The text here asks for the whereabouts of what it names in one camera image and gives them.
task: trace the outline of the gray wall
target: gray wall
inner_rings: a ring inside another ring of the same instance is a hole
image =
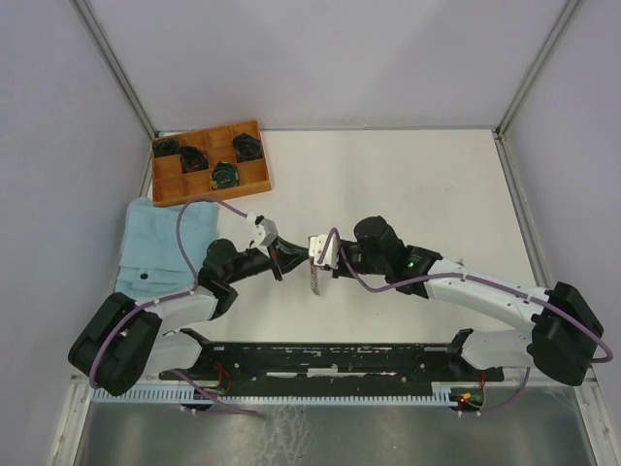
[[[621,2],[583,2],[509,134],[543,253],[605,326],[599,366],[621,427]]]
[[[158,129],[491,128],[565,1],[92,4]]]
[[[45,464],[147,137],[67,0],[0,14],[0,462]]]

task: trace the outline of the robotic arm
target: robotic arm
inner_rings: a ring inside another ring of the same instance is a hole
[[[139,312],[114,336],[96,368],[100,386],[119,395],[141,375],[197,365],[208,342],[195,332],[174,330],[224,315],[238,296],[232,283],[267,271],[281,281],[307,259],[315,269],[330,270],[333,278],[361,281],[360,275],[382,275],[388,285],[380,290],[392,287],[424,299],[459,304],[512,327],[498,332],[458,332],[448,351],[477,370],[536,366],[558,382],[580,385],[597,343],[546,309],[546,303],[596,337],[603,334],[601,324],[572,286],[558,283],[548,290],[472,274],[437,252],[405,246],[381,216],[360,221],[354,228],[355,242],[321,235],[311,237],[308,248],[282,240],[268,219],[248,215],[247,221],[253,248],[238,252],[229,240],[216,240],[208,248],[195,291]],[[69,361],[88,374],[111,330],[140,304],[122,293],[109,296],[72,346]]]

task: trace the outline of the wooden tray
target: wooden tray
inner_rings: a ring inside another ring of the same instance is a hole
[[[166,136],[175,139],[180,146],[194,146],[198,150],[205,151],[210,168],[184,174],[178,153],[157,158],[151,153],[153,205],[157,207],[176,206],[202,194],[209,194],[219,199],[232,199],[272,190],[263,142],[261,142],[263,158],[248,162],[237,161],[233,149],[233,138],[242,133],[261,141],[259,123],[256,120]],[[238,186],[212,189],[212,168],[220,161],[237,166],[240,176]]]

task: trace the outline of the light blue cloth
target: light blue cloth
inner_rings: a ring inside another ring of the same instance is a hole
[[[146,197],[136,199],[127,207],[120,271],[114,291],[131,298],[147,298],[171,294],[192,285],[192,274],[177,245],[175,228],[180,208],[153,207]],[[181,240],[197,272],[208,245],[217,237],[216,225],[215,204],[198,202],[183,213]]]

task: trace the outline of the gray floor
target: gray floor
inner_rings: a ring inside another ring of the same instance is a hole
[[[488,403],[510,394],[490,388]],[[595,465],[570,388],[532,388],[517,405],[480,418],[448,408],[253,408],[265,417],[93,404],[76,464]]]

